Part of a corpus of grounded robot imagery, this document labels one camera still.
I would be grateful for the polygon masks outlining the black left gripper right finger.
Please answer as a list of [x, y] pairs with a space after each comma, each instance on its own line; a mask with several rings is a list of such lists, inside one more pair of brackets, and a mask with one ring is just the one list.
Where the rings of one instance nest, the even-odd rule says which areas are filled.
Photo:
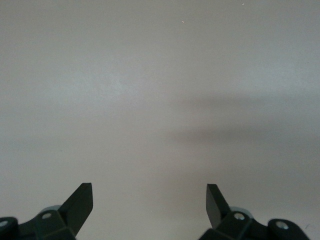
[[201, 240], [308, 240], [294, 222], [274, 218], [267, 225], [239, 208], [230, 208], [216, 184], [206, 187], [206, 212], [211, 224]]

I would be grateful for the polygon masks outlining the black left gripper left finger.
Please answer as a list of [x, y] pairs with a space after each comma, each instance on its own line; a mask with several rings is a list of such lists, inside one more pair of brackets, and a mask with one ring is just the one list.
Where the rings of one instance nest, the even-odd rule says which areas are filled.
[[18, 223], [12, 216], [0, 218], [2, 240], [75, 240], [93, 210], [91, 183], [82, 183], [62, 204], [43, 209], [34, 218]]

